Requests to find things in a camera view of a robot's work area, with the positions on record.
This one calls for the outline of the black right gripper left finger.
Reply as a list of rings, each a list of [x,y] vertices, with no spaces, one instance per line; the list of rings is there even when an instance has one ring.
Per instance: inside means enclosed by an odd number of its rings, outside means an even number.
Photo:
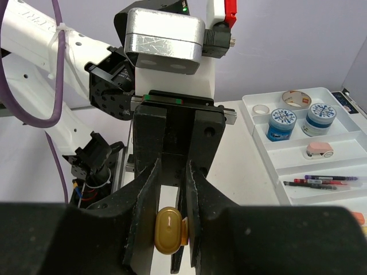
[[[149,274],[159,160],[87,209],[1,204],[2,274]]]

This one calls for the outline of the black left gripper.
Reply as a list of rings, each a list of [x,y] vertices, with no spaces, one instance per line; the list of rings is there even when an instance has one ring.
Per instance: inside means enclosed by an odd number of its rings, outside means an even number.
[[[181,184],[188,162],[208,176],[225,127],[237,119],[210,98],[154,90],[133,96],[131,110],[130,170],[138,176],[160,159],[166,186]]]

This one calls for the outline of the red gel pen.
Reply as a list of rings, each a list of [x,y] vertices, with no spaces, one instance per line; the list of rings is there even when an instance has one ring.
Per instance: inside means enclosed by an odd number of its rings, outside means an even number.
[[[343,181],[338,180],[320,180],[320,179],[294,179],[295,183],[301,184],[331,184],[331,185],[348,185]]]

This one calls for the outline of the large clear tape roll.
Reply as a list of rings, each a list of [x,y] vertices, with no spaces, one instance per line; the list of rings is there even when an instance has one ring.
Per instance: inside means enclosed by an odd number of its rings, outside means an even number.
[[[312,104],[311,97],[308,94],[298,90],[283,92],[280,98],[281,107],[289,109],[291,111],[308,109],[311,106],[311,104]]]

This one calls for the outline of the yellow cap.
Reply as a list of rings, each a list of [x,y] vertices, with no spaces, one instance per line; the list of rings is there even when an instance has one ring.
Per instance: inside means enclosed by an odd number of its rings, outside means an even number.
[[[188,218],[183,218],[174,207],[162,208],[155,219],[155,248],[162,254],[173,255],[188,243]]]

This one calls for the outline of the black pen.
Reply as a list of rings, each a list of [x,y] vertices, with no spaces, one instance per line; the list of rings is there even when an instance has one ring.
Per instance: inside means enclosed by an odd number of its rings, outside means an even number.
[[[317,184],[317,183],[296,183],[296,182],[284,181],[283,184],[285,186],[307,187],[307,188],[318,189],[318,190],[330,190],[330,191],[337,190],[337,187],[335,186],[328,186],[328,185]]]

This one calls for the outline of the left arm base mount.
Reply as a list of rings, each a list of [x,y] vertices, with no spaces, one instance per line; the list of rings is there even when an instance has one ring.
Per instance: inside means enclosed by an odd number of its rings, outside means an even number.
[[[112,152],[98,170],[88,168],[80,161],[72,164],[72,195],[69,203],[86,209],[123,186],[128,147],[122,142],[112,145]]]

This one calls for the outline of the small clear tape roll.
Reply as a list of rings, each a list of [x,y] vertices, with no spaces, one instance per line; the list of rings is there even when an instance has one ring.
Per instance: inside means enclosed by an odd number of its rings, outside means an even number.
[[[252,114],[253,115],[266,115],[270,112],[270,109],[263,104],[254,105],[252,107]]]

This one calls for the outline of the blue slime jar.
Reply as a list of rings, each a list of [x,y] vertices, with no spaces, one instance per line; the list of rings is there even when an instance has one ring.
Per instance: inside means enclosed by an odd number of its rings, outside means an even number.
[[[289,140],[296,125],[296,114],[288,109],[278,108],[271,112],[266,137],[272,142]]]
[[[336,116],[337,111],[331,105],[315,103],[307,112],[302,131],[311,137],[326,135]]]

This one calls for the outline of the purple gel pen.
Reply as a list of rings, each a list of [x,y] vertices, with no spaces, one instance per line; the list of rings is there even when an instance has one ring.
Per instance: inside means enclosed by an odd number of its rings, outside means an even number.
[[[359,180],[359,177],[356,176],[330,176],[330,175],[305,175],[304,178],[313,180],[334,180],[340,182],[356,182]]]

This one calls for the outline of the orange capped glue stick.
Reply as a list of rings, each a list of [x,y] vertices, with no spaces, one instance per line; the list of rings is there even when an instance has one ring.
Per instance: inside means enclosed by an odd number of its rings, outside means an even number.
[[[364,217],[363,213],[352,211],[352,215],[360,225],[365,224],[365,217]]]

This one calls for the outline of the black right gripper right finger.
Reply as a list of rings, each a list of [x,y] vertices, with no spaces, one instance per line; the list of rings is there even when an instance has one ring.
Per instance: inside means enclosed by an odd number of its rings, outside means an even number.
[[[186,166],[191,266],[197,274],[365,274],[366,238],[335,206],[240,206]]]

